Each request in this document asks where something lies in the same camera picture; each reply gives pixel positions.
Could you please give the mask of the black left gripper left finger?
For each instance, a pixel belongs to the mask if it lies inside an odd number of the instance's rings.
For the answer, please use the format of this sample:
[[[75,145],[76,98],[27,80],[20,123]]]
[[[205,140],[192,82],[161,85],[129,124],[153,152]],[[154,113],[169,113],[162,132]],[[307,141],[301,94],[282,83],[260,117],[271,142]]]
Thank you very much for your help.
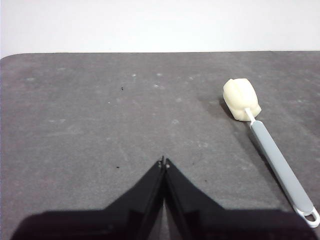
[[[146,240],[163,208],[164,159],[102,209],[45,211],[26,217],[13,240]]]

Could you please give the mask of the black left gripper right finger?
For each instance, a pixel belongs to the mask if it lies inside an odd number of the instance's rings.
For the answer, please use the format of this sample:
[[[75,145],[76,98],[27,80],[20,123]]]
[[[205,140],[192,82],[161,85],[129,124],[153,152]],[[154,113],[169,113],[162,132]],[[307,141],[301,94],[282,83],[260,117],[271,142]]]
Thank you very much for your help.
[[[226,209],[197,188],[168,158],[165,204],[170,234],[181,240],[316,240],[296,213],[279,209]]]

